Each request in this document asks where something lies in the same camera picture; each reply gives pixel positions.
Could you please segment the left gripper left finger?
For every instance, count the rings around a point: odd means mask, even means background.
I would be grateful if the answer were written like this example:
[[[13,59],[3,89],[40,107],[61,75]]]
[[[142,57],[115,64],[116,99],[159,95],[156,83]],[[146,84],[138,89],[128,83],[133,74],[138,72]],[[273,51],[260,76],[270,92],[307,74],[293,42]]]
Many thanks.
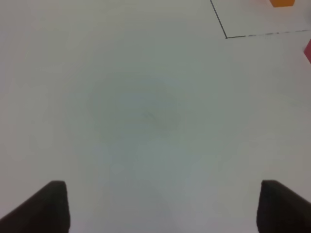
[[[2,233],[68,233],[70,211],[64,181],[51,181],[0,219]]]

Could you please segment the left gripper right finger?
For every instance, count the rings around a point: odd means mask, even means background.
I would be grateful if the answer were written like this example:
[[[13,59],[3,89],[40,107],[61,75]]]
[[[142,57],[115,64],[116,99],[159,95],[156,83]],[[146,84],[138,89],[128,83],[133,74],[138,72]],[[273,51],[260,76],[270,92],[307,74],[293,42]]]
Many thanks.
[[[260,233],[309,233],[311,203],[278,181],[263,180],[256,224]]]

